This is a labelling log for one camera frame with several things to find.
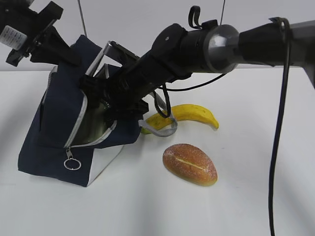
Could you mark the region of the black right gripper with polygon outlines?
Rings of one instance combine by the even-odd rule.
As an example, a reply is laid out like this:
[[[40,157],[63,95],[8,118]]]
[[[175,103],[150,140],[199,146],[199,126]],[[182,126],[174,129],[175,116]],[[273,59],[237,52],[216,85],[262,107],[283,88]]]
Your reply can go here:
[[[165,83],[184,80],[191,72],[177,65],[167,56],[155,56],[146,53],[133,64],[121,67],[108,79],[83,76],[80,88],[91,101],[91,106],[103,103],[107,116],[127,116],[144,114],[147,105],[141,105],[143,97]]]

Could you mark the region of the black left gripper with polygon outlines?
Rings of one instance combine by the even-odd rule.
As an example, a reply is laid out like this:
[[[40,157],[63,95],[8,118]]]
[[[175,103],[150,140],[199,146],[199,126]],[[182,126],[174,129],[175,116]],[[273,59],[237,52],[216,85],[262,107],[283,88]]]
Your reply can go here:
[[[40,12],[30,9],[32,0],[0,2],[0,42],[12,50],[6,63],[18,66],[23,58],[33,63],[80,65],[80,56],[62,39],[53,24],[63,8],[49,2]]]

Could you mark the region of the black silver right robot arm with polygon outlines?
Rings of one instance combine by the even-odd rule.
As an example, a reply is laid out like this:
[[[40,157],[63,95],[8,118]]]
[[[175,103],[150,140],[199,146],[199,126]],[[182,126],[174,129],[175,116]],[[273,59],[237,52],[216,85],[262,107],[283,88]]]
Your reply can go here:
[[[137,57],[109,42],[106,55],[122,67],[108,78],[105,70],[85,75],[80,86],[96,107],[103,103],[109,119],[141,116],[149,107],[143,98],[165,83],[189,78],[192,73],[231,72],[239,64],[281,66],[290,51],[290,65],[303,68],[315,80],[315,23],[292,24],[285,32],[278,19],[244,32],[208,21],[187,31],[179,24],[165,28],[151,49]]]

